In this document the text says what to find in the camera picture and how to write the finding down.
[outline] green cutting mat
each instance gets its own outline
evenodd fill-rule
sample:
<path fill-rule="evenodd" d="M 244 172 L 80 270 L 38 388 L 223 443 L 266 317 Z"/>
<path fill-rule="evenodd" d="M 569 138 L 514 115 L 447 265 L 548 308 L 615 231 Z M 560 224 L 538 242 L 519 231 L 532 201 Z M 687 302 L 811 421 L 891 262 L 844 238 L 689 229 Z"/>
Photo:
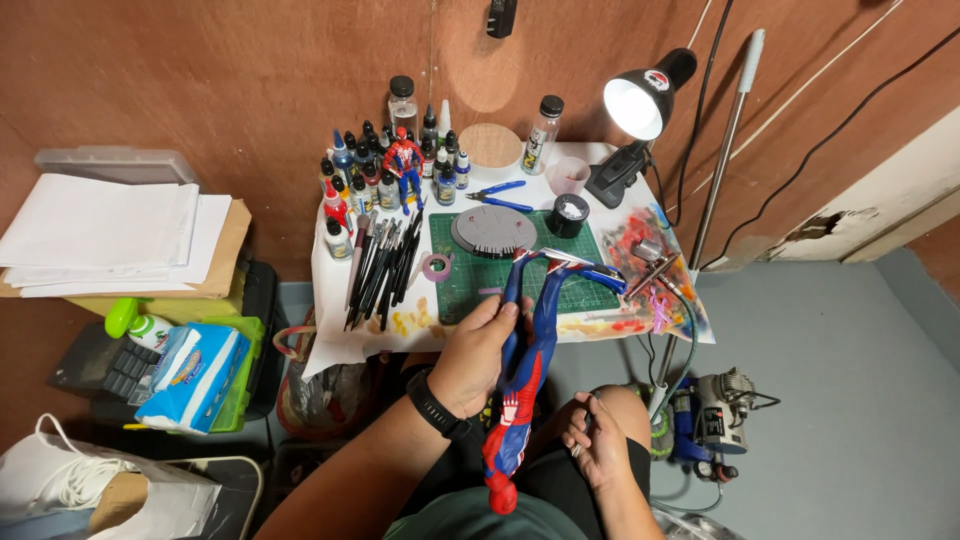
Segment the green cutting mat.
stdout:
<path fill-rule="evenodd" d="M 550 210 L 537 210 L 525 213 L 537 228 L 537 243 L 534 249 L 551 247 L 565 251 L 586 260 L 602 261 L 600 250 L 593 241 L 589 223 L 585 223 L 576 238 L 563 240 L 546 229 L 543 219 Z M 437 283 L 437 304 L 440 306 L 440 322 L 455 325 L 464 320 L 488 295 L 477 292 L 482 288 L 507 285 L 507 276 L 513 261 L 509 258 L 481 258 L 468 253 L 457 245 L 450 236 L 450 225 L 457 217 L 456 213 L 434 213 L 428 217 L 430 237 L 433 238 L 433 253 L 453 254 L 453 268 L 445 282 Z M 523 272 L 523 294 L 533 298 L 540 296 L 543 280 L 546 277 L 547 260 L 538 258 L 530 261 Z M 575 313 L 596 309 L 613 309 L 620 303 L 606 286 L 581 278 L 570 276 L 564 282 L 560 292 L 557 313 Z"/>

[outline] wristwatch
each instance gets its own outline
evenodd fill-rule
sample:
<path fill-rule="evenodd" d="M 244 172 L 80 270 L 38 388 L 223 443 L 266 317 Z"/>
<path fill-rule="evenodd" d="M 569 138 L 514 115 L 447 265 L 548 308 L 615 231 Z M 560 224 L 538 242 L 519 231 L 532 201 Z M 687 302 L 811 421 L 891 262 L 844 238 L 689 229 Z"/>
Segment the wristwatch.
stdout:
<path fill-rule="evenodd" d="M 426 383 L 426 376 L 431 371 L 433 368 L 427 368 L 414 375 L 410 382 L 407 382 L 407 395 L 410 396 L 410 401 L 414 403 L 420 415 L 444 438 L 459 441 L 470 431 L 470 420 L 457 418 L 437 401 Z"/>

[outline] paper stack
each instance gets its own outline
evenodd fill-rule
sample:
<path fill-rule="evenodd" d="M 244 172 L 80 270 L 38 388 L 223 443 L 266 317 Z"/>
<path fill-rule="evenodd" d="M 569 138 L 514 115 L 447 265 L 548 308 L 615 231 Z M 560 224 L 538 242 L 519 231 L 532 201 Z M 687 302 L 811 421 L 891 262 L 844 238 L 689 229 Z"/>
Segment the paper stack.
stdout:
<path fill-rule="evenodd" d="M 229 207 L 195 184 L 43 174 L 0 238 L 3 282 L 22 297 L 192 290 Z"/>

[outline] person's right hand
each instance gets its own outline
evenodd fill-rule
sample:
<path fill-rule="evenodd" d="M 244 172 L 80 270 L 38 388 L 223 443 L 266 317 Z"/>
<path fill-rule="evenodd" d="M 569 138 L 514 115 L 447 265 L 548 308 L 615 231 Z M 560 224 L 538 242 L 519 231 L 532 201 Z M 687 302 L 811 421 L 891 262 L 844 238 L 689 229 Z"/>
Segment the person's right hand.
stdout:
<path fill-rule="evenodd" d="M 627 454 L 627 436 L 603 402 L 588 392 L 577 392 L 573 399 L 584 406 L 574 409 L 561 439 L 571 451 L 577 444 L 583 447 L 575 459 L 590 488 L 599 494 L 613 489 L 619 481 L 633 480 Z M 586 420 L 588 409 L 593 417 L 589 430 Z"/>

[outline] wet wipes pack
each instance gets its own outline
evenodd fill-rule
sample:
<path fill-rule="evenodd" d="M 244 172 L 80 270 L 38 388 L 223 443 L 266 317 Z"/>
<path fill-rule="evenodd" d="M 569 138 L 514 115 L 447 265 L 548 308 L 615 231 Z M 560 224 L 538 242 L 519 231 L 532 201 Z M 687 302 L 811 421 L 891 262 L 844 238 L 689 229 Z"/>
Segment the wet wipes pack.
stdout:
<path fill-rule="evenodd" d="M 250 340 L 230 327 L 187 323 L 171 329 L 167 343 L 151 379 L 153 395 L 134 416 L 155 430 L 205 435 Z"/>

